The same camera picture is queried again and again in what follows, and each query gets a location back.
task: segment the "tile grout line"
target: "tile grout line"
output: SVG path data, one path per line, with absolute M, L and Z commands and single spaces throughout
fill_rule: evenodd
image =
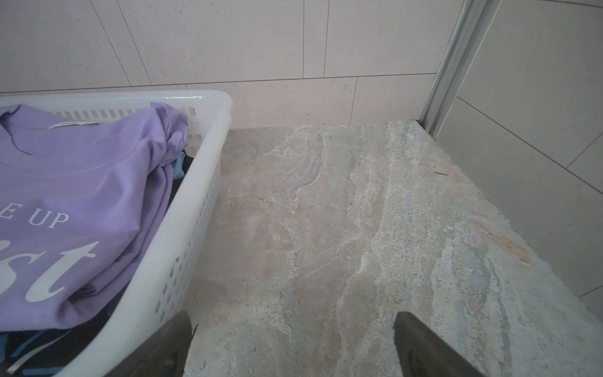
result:
M 356 76 L 356 84 L 354 84 L 354 97 L 352 97 L 352 109 L 350 110 L 350 123 L 352 123 L 352 114 L 354 112 L 354 101 L 356 100 L 356 87 L 358 86 L 358 76 Z
M 327 41 L 329 40 L 329 10 L 331 9 L 331 0 L 327 4 L 327 31 L 324 36 L 324 66 L 323 66 L 323 78 L 324 73 L 327 70 Z
M 92 10 L 96 14 L 96 18 L 98 18 L 98 22 L 101 24 L 101 27 L 103 28 L 103 31 L 105 32 L 105 35 L 107 36 L 109 45 L 113 49 L 113 53 L 115 54 L 115 57 L 117 58 L 117 61 L 119 62 L 119 66 L 121 67 L 121 70 L 124 71 L 124 76 L 125 76 L 125 79 L 128 80 L 128 85 L 132 86 L 132 83 L 130 82 L 130 78 L 128 77 L 128 74 L 125 73 L 124 65 L 121 63 L 121 60 L 119 59 L 119 56 L 117 55 L 117 51 L 115 51 L 115 47 L 113 47 L 113 43 L 111 43 L 111 38 L 109 38 L 109 34 L 107 34 L 107 30 L 105 30 L 105 25 L 103 25 L 101 18 L 98 16 L 98 12 L 96 11 L 94 4 L 92 3 L 92 0 L 90 0 L 90 5 L 92 6 Z
M 304 55 L 306 53 L 306 0 L 303 0 L 303 9 L 301 10 L 301 78 L 304 77 L 304 64 L 305 58 Z
M 508 133 L 510 133 L 511 135 L 515 136 L 517 139 L 523 141 L 524 143 L 528 144 L 530 147 L 532 147 L 533 149 L 535 149 L 536 151 L 538 151 L 540 154 L 542 154 L 544 157 L 548 158 L 549 160 L 553 161 L 556 165 L 560 166 L 562 169 L 564 169 L 565 171 L 567 171 L 569 174 L 573 175 L 574 177 L 576 177 L 577 179 L 579 179 L 580 181 L 582 181 L 585 185 L 587 185 L 588 187 L 592 188 L 593 190 L 595 190 L 596 192 L 598 192 L 599 194 L 603 195 L 603 192 L 599 191 L 597 188 L 595 188 L 593 185 L 591 185 L 590 183 L 588 183 L 587 181 L 585 181 L 584 179 L 578 177 L 576 174 L 574 174 L 573 172 L 571 172 L 570 170 L 568 170 L 565 166 L 563 166 L 562 164 L 558 163 L 557 161 L 553 160 L 552 158 L 550 158 L 549 156 L 547 156 L 546 154 L 544 154 L 543 152 L 541 152 L 538 148 L 536 148 L 535 146 L 533 146 L 532 144 L 530 144 L 529 142 L 523 140 L 522 138 L 520 138 L 518 135 L 516 135 L 513 131 L 509 130 L 508 128 L 506 128 L 505 126 L 503 126 L 502 124 L 498 123 L 497 121 L 495 121 L 494 119 L 492 119 L 491 117 L 487 116 L 486 114 L 484 114 L 483 112 L 481 112 L 479 109 L 477 109 L 475 106 L 471 105 L 469 102 L 465 101 L 464 99 L 462 99 L 459 96 L 456 96 L 459 100 L 465 102 L 467 105 L 469 105 L 471 108 L 473 108 L 474 110 L 476 110 L 477 112 L 479 112 L 481 115 L 484 115 L 486 118 L 488 118 L 489 120 L 493 121 L 494 123 L 496 123 L 497 125 L 501 126 L 504 130 L 506 130 Z
M 151 83 L 151 85 L 153 85 L 153 81 L 151 80 L 151 76 L 149 76 L 149 72 L 147 71 L 147 67 L 145 66 L 145 62 L 142 60 L 142 56 L 140 55 L 140 51 L 138 51 L 138 46 L 136 46 L 136 41 L 134 40 L 134 36 L 132 35 L 132 32 L 130 31 L 130 26 L 128 25 L 128 22 L 125 20 L 124 11 L 121 10 L 121 6 L 119 5 L 119 1 L 118 0 L 115 0 L 115 3 L 117 4 L 117 7 L 119 8 L 119 12 L 121 13 L 121 17 L 124 19 L 125 27 L 128 28 L 128 33 L 130 33 L 130 38 L 132 38 L 132 43 L 134 44 L 134 47 L 136 48 L 136 52 L 138 52 L 138 57 L 140 58 L 140 62 L 142 63 L 142 67 L 145 69 L 145 73 L 147 74 L 147 78 L 149 79 L 149 82 Z
M 31 93 L 31 92 L 60 92 L 62 90 L 88 90 L 88 89 L 113 89 L 126 87 L 141 87 L 141 86 L 167 86 L 167 85 L 200 85 L 200 84 L 227 84 L 227 83 L 255 83 L 260 81 L 286 81 L 286 80 L 325 80 L 329 78 L 354 78 L 354 77 L 386 77 L 386 76 L 419 76 L 419 75 L 435 75 L 436 73 L 420 73 L 420 74 L 398 74 L 398 75 L 359 75 L 359 76 L 333 76 L 333 77 L 308 77 L 308 78 L 271 78 L 267 80 L 241 80 L 241 81 L 210 81 L 205 83 L 174 83 L 174 84 L 159 84 L 159 85 L 130 85 L 130 86 L 100 86 L 100 87 L 75 87 L 69 89 L 48 89 L 48 90 L 19 90 L 17 92 L 0 92 L 0 94 L 10 93 Z
M 599 5 L 584 4 L 582 2 L 572 2 L 572 1 L 563 1 L 563 0 L 540 0 L 540 1 L 560 2 L 561 4 L 573 4 L 573 5 L 582 5 L 583 7 L 603 8 Z
M 592 289 L 592 290 L 590 290 L 590 291 L 588 291 L 586 293 L 582 293 L 580 296 L 578 296 L 578 298 L 580 298 L 582 296 L 586 296 L 587 294 L 592 293 L 592 292 L 598 290 L 599 288 L 603 288 L 603 285 L 600 285 L 600 286 L 596 287 L 595 289 Z
M 586 152 L 586 150 L 587 150 L 587 149 L 589 149 L 589 148 L 590 148 L 590 146 L 591 146 L 591 145 L 593 145 L 593 144 L 595 143 L 595 141 L 597 141 L 597 140 L 598 140 L 598 139 L 601 137 L 601 135 L 603 135 L 603 132 L 601 132 L 601 133 L 599 134 L 599 136 L 597 136 L 597 137 L 595 138 L 595 140 L 591 141 L 591 142 L 590 142 L 590 144 L 588 144 L 588 146 L 586 146 L 586 148 L 585 148 L 585 149 L 584 149 L 582 152 L 580 152 L 580 154 L 579 154 L 579 155 L 577 155 L 577 157 L 576 157 L 576 158 L 574 158 L 574 159 L 573 159 L 573 160 L 572 160 L 572 161 L 571 161 L 571 162 L 568 164 L 567 169 L 569 169 L 569 167 L 570 167 L 570 166 L 571 166 L 571 165 L 572 165 L 574 162 L 576 162 L 576 160 L 577 160 L 577 159 L 578 159 L 580 156 L 582 156 L 582 154 L 583 154 L 584 152 Z

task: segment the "white lettering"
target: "white lettering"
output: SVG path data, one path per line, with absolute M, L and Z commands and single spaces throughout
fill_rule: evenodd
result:
M 42 225 L 46 219 L 48 218 L 48 216 L 50 216 L 50 214 L 52 213 L 52 211 L 46 211 L 46 216 L 44 216 L 44 218 L 42 219 L 41 222 L 34 224 L 34 220 L 36 219 L 37 214 L 40 213 L 40 211 L 43 211 L 42 208 L 36 208 L 36 211 L 34 212 L 34 214 L 30 217 L 30 224 L 31 225 Z
M 28 300 L 29 302 L 43 301 L 65 289 L 65 287 L 61 287 L 54 292 L 49 292 L 52 285 L 55 284 L 57 280 L 71 267 L 73 267 L 77 261 L 83 257 L 94 258 L 96 254 L 89 254 L 88 252 L 97 244 L 98 241 L 86 246 L 78 247 L 77 249 L 60 253 L 63 255 L 63 257 L 56 261 L 40 277 L 37 278 L 37 280 L 32 284 L 30 289 L 25 294 L 25 300 Z
M 17 208 L 20 208 L 23 205 L 22 204 L 17 204 L 17 203 L 10 203 L 8 206 L 4 207 L 4 209 L 0 211 L 0 217 L 7 218 L 9 220 L 12 219 L 13 215 L 4 216 L 4 212 L 14 212 L 14 210 L 17 209 L 17 208 L 11 208 L 12 206 L 19 206 Z
M 61 216 L 65 216 L 65 218 L 62 219 L 62 220 L 59 220 L 59 218 Z M 54 225 L 56 223 L 64 223 L 67 220 L 69 220 L 69 215 L 68 214 L 62 214 L 61 212 L 57 212 L 57 216 L 54 218 L 54 221 L 52 222 L 52 224 L 50 224 L 49 228 L 54 228 Z
M 6 292 L 7 289 L 14 283 L 17 279 L 17 273 L 10 267 L 9 263 L 14 261 L 17 258 L 26 258 L 29 257 L 30 263 L 34 262 L 36 259 L 42 256 L 45 252 L 39 254 L 17 254 L 13 256 L 9 256 L 6 259 L 0 261 L 0 294 Z

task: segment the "metal frame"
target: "metal frame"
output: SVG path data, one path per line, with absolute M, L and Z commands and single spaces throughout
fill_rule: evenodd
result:
M 437 136 L 501 0 L 466 0 L 444 60 L 421 113 L 420 124 Z

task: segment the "purple t-shirt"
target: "purple t-shirt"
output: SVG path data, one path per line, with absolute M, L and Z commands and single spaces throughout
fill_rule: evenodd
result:
M 70 328 L 134 275 L 165 214 L 188 119 L 151 103 L 111 124 L 0 107 L 0 331 Z

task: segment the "blue clothing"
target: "blue clothing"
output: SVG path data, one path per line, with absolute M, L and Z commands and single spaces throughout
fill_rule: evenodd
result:
M 185 177 L 185 172 L 182 170 L 182 163 L 185 160 L 185 153 L 180 152 L 178 158 L 172 163 L 172 167 L 174 168 L 174 178 L 173 180 L 182 179 Z

